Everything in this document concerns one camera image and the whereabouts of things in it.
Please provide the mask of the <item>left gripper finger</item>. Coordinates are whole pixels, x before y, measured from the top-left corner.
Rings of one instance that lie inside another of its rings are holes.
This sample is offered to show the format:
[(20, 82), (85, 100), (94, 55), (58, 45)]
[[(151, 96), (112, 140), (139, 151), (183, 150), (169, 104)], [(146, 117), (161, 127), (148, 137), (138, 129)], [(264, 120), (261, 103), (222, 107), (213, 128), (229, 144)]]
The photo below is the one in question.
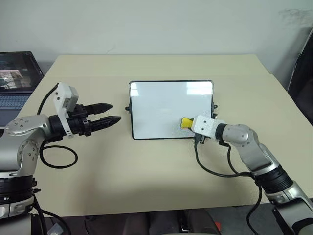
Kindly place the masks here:
[(111, 108), (113, 108), (113, 105), (107, 103), (96, 103), (85, 106), (85, 110), (88, 115), (101, 114), (108, 111)]
[(107, 117), (102, 117), (99, 120), (91, 121), (90, 131), (95, 132), (95, 131), (109, 128), (117, 124), (120, 120), (121, 120), (121, 116), (107, 116)]

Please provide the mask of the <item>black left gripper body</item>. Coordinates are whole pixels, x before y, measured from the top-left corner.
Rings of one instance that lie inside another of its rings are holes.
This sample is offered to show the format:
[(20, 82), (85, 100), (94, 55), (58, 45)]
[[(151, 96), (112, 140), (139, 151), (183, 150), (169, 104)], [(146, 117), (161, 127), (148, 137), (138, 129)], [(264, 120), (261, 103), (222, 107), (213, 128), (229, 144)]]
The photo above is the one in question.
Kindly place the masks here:
[(87, 120), (88, 115), (91, 114), (90, 106), (77, 104), (74, 110), (67, 114), (67, 122), (73, 134), (85, 135), (86, 137), (91, 135), (91, 124)]

